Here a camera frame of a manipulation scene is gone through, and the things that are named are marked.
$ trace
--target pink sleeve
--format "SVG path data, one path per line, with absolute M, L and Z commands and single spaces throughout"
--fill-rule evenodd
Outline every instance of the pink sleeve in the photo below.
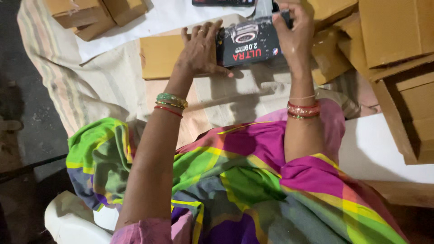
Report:
M 110 244 L 172 244 L 171 221 L 149 218 L 123 227 L 113 234 Z

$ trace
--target hand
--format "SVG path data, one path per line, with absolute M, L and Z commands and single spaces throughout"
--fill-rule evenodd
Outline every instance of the hand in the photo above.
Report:
M 187 35 L 187 28 L 182 29 L 184 50 L 181 52 L 177 64 L 190 69 L 194 74 L 219 73 L 233 77 L 233 73 L 216 65 L 216 34 L 223 20 L 214 24 L 206 22 L 203 26 L 195 26 L 192 34 Z
M 302 76 L 303 73 L 310 72 L 309 59 L 315 30 L 313 20 L 300 4 L 280 3 L 279 8 L 289 9 L 294 18 L 294 27 L 290 30 L 279 13 L 273 15 L 273 25 L 279 37 L 280 48 L 293 75 Z

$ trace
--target concrete floor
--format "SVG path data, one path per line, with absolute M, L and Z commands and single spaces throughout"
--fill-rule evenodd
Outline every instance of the concrete floor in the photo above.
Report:
M 68 153 L 60 117 L 24 50 L 16 22 L 19 7 L 19 0 L 0 1 L 0 115 L 23 124 L 20 131 L 0 135 L 0 143 L 7 148 L 0 155 L 1 173 Z M 73 191 L 64 159 L 0 184 L 10 241 L 47 243 L 50 235 L 44 232 L 43 213 L 64 190 Z M 1 237 L 0 242 L 8 243 Z

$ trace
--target woman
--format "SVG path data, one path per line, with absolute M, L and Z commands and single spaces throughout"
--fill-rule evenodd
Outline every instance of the woman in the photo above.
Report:
M 120 122 L 96 122 L 70 139 L 70 165 L 84 139 L 104 126 L 108 129 L 102 137 L 112 133 L 116 146 L 110 150 L 106 143 L 92 141 L 85 147 L 87 157 L 107 164 L 101 148 L 108 154 L 125 152 L 121 166 L 106 174 L 118 178 L 115 191 L 126 186 L 124 196 L 105 194 L 103 201 L 123 199 L 112 243 L 407 242 L 371 188 L 339 170 L 344 118 L 333 101 L 315 99 L 309 66 L 313 21 L 300 5 L 283 3 L 280 8 L 294 16 L 292 30 L 279 14 L 273 16 L 292 73 L 287 109 L 253 123 L 212 129 L 175 152 L 194 75 L 233 77 L 210 60 L 222 24 L 217 21 L 194 27 L 191 37 L 182 30 L 185 49 L 157 98 L 129 175 L 122 170 L 129 169 L 132 150 L 125 147 L 128 135 Z M 97 174 L 104 169 L 101 162 L 88 169 L 94 185 L 102 182 Z M 127 185 L 119 183 L 126 178 Z M 105 192 L 111 188 L 104 187 Z

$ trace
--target fingernail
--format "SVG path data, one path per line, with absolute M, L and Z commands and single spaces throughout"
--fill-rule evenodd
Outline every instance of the fingernail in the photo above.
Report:
M 278 13 L 273 14 L 272 17 L 273 21 L 277 20 L 277 18 L 279 18 L 279 14 Z

